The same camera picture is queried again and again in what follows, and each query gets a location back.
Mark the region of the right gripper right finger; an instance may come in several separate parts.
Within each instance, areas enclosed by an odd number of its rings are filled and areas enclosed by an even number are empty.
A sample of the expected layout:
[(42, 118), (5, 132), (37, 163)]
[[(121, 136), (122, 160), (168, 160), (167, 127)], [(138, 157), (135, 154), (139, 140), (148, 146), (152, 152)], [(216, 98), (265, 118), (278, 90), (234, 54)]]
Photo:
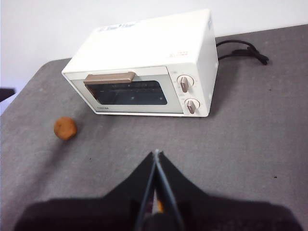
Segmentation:
[(187, 179), (163, 152), (156, 167), (164, 211), (186, 231), (300, 231), (292, 211), (268, 202), (210, 195)]

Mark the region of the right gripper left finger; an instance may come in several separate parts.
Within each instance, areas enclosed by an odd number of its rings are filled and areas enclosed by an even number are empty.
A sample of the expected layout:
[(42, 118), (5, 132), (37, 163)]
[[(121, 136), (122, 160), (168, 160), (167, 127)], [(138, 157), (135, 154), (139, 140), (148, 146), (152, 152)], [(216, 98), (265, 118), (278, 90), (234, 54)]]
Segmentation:
[(133, 172), (105, 196), (56, 198), (29, 205), (16, 231), (132, 231), (142, 220), (155, 172), (149, 153)]

